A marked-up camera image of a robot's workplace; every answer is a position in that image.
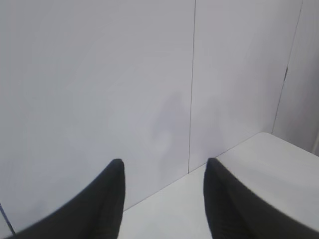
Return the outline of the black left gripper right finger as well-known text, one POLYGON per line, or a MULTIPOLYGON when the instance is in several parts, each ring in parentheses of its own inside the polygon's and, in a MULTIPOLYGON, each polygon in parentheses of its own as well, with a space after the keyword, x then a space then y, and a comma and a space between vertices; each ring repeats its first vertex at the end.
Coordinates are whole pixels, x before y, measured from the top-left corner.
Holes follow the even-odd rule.
POLYGON ((285 215, 210 158, 203 180, 205 214, 214 239, 317 239, 318 231, 285 215))

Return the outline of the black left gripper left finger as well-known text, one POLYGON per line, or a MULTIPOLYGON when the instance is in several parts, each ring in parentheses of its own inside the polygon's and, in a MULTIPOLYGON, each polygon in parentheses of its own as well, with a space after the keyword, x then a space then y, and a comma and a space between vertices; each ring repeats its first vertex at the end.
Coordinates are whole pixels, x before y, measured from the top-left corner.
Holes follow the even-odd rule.
POLYGON ((125 167, 121 159, 114 159, 72 200, 15 238, 116 239, 124 202, 125 167))

